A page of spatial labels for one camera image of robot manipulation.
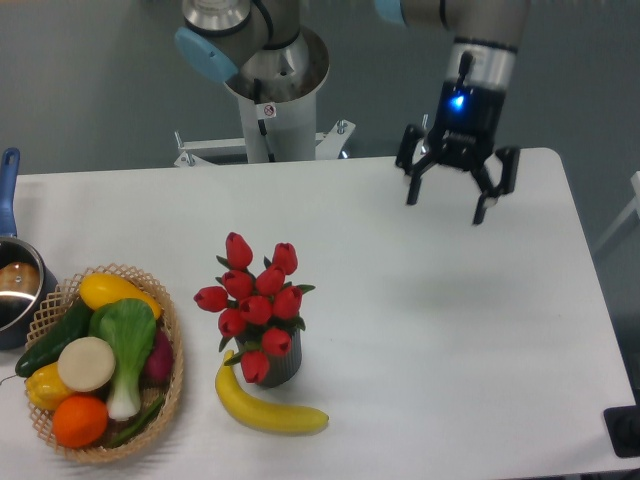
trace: wicker basket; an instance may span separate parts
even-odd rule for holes
[[[90,273],[109,273],[129,280],[131,283],[150,294],[162,306],[164,313],[158,322],[169,338],[173,346],[174,365],[171,378],[165,384],[159,385],[142,380],[140,383],[142,409],[146,409],[160,395],[165,395],[165,401],[158,416],[149,423],[138,435],[124,445],[116,448],[105,448],[102,445],[113,438],[120,430],[126,428],[130,422],[109,421],[105,434],[95,444],[81,449],[69,449],[56,442],[52,433],[53,412],[40,410],[31,402],[31,419],[33,427],[47,445],[65,458],[79,463],[104,463],[122,459],[149,445],[167,427],[178,407],[180,392],[182,390],[182,377],[184,369],[184,356],[182,352],[182,338],[180,327],[176,318],[173,302],[165,288],[148,273],[135,267],[111,264],[107,267],[87,269],[83,274],[76,274],[71,280],[65,280],[56,287],[55,292],[50,293],[40,305],[40,310],[34,315],[33,322],[27,335],[27,348],[31,347],[39,337],[43,336],[67,311],[69,306],[78,297],[78,287],[82,279]]]

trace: red tulip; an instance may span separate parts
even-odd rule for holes
[[[272,314],[271,302],[267,297],[255,295],[240,302],[240,315],[254,325],[264,325]]]
[[[296,249],[290,243],[277,244],[271,263],[282,268],[285,275],[291,275],[298,268]]]
[[[302,290],[296,286],[287,287],[276,295],[273,301],[273,314],[288,320],[295,317],[302,304]]]
[[[253,260],[253,252],[242,235],[231,232],[227,236],[227,261],[234,270],[244,270]]]
[[[286,355],[291,350],[291,337],[284,330],[270,328],[262,335],[262,350],[268,355]]]
[[[222,276],[222,284],[229,295],[237,300],[247,298],[253,293],[253,279],[247,273],[230,270]]]
[[[284,271],[277,265],[271,265],[256,279],[256,289],[260,295],[275,295],[284,285]]]
[[[201,288],[193,299],[207,312],[220,312],[227,308],[227,291],[222,287]]]
[[[220,314],[218,329],[223,337],[235,337],[244,332],[247,322],[237,308],[227,308]]]
[[[259,350],[244,352],[240,366],[247,383],[260,383],[269,371],[269,359]]]

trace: blue led light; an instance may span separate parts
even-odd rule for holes
[[[449,100],[449,106],[456,112],[462,110],[462,107],[464,106],[464,95],[453,97],[451,100]]]

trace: bok choy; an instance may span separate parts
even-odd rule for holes
[[[92,333],[106,341],[116,357],[107,399],[109,417],[127,420],[140,411],[138,381],[153,348],[156,320],[149,305],[134,298],[119,300],[98,312],[101,318],[93,323]]]

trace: yellow banana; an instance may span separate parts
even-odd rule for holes
[[[315,408],[280,405],[252,397],[238,383],[233,367],[224,362],[233,356],[228,350],[216,375],[216,392],[233,418],[249,427],[275,433],[313,433],[329,423],[329,416]]]

